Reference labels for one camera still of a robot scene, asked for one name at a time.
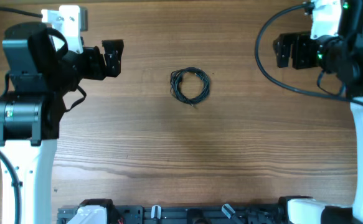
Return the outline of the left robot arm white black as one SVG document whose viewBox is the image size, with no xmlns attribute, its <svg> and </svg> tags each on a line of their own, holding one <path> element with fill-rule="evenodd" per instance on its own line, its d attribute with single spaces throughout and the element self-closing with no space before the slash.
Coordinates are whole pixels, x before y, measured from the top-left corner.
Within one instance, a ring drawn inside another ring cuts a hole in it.
<svg viewBox="0 0 363 224">
<path fill-rule="evenodd" d="M 42 22 L 5 32 L 9 64 L 0 96 L 2 221 L 50 223 L 51 175 L 60 120 L 69 112 L 64 96 L 80 91 L 83 79 L 104 80 L 121 72 L 122 40 L 104 40 L 78 54 L 68 43 L 55 48 L 58 30 Z"/>
</svg>

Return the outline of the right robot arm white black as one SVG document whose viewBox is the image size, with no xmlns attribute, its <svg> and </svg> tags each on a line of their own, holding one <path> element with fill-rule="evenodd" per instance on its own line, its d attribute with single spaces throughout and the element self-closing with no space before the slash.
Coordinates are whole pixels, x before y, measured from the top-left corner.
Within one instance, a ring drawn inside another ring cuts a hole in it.
<svg viewBox="0 0 363 224">
<path fill-rule="evenodd" d="M 357 186 L 353 204 L 342 207 L 296 198 L 287 201 L 291 223 L 363 223 L 363 1 L 310 1 L 301 8 L 311 16 L 311 30 L 281 34 L 273 43 L 280 68 L 320 67 L 341 81 L 337 93 L 321 90 L 318 98 L 346 101 L 357 141 Z"/>
</svg>

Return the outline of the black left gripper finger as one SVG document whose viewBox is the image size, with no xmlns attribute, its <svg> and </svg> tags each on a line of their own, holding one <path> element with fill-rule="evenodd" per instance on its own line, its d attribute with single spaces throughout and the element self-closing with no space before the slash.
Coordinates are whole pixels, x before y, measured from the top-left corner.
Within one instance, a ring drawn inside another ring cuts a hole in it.
<svg viewBox="0 0 363 224">
<path fill-rule="evenodd" d="M 106 62 L 121 61 L 121 57 L 124 49 L 123 39 L 116 40 L 103 40 L 102 46 L 104 48 L 104 58 Z"/>
<path fill-rule="evenodd" d="M 106 76 L 116 78 L 121 73 L 121 62 L 109 60 L 106 62 Z"/>
</svg>

